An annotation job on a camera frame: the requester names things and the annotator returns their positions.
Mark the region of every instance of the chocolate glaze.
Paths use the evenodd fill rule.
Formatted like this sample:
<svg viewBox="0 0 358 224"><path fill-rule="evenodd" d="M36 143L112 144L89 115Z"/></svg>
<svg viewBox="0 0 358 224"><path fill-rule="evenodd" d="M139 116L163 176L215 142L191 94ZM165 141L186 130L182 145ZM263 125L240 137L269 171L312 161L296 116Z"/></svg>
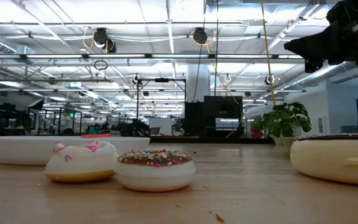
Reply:
<svg viewBox="0 0 358 224"><path fill-rule="evenodd" d="M324 136L303 136L303 137L295 138L295 141L304 141L304 140L358 140L358 133L328 134Z"/></svg>
<svg viewBox="0 0 358 224"><path fill-rule="evenodd" d="M131 151L117 158L122 164L134 164L140 166L174 166L192 161L191 156L178 150L158 151Z"/></svg>

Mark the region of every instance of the potted plant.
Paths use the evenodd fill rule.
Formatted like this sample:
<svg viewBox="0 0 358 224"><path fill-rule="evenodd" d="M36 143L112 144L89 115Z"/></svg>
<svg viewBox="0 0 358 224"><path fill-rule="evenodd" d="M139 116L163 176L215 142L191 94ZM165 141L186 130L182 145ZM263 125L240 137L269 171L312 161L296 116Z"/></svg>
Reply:
<svg viewBox="0 0 358 224"><path fill-rule="evenodd" d="M310 118L305 106L299 102L275 105L273 111L256 119L252 125L267 129L276 144L280 140L286 147L291 148L294 129L301 128L304 132L311 130Z"/></svg>

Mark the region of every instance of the chocolate frosted donut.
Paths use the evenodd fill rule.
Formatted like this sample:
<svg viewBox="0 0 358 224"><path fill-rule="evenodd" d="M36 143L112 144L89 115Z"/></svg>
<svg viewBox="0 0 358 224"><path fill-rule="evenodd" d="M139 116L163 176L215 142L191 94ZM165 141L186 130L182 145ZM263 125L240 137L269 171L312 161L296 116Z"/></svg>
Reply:
<svg viewBox="0 0 358 224"><path fill-rule="evenodd" d="M141 166L172 166L184 164L193 159L187 153L180 151L131 151L118 158L118 162L123 164L136 164Z"/></svg>
<svg viewBox="0 0 358 224"><path fill-rule="evenodd" d="M131 151L117 158L114 170L127 188L146 192L164 192L190 184L196 168L185 152Z"/></svg>
<svg viewBox="0 0 358 224"><path fill-rule="evenodd" d="M306 175L358 184L358 133L297 137L290 156Z"/></svg>

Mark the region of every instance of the donut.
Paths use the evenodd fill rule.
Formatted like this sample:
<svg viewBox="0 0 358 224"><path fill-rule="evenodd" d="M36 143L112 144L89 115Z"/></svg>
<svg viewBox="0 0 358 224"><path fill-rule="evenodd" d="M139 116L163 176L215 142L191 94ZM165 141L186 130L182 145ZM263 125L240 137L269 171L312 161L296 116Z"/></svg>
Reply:
<svg viewBox="0 0 358 224"><path fill-rule="evenodd" d="M190 184L196 167L193 159L178 150L131 151L117 158L115 171L128 189L166 192Z"/></svg>
<svg viewBox="0 0 358 224"><path fill-rule="evenodd" d="M290 157L306 175L358 185L358 133L297 137Z"/></svg>
<svg viewBox="0 0 358 224"><path fill-rule="evenodd" d="M58 141L54 155L48 161L44 174L56 182L92 182L115 174L118 153L105 141L91 141L86 146L65 146Z"/></svg>

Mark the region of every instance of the plant pot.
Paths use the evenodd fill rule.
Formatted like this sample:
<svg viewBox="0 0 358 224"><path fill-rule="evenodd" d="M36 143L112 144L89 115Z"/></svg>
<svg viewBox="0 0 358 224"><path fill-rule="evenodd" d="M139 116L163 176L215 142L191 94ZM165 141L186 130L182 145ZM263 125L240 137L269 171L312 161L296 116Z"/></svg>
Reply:
<svg viewBox="0 0 358 224"><path fill-rule="evenodd" d="M282 143L284 144L284 146L288 149L288 150L291 150L291 146L292 146L292 143L294 141L294 137L281 137L282 139Z"/></svg>
<svg viewBox="0 0 358 224"><path fill-rule="evenodd" d="M269 134L269 136L274 140L274 143L276 144L276 146L283 146L284 143L283 143L283 137L275 137L273 134Z"/></svg>

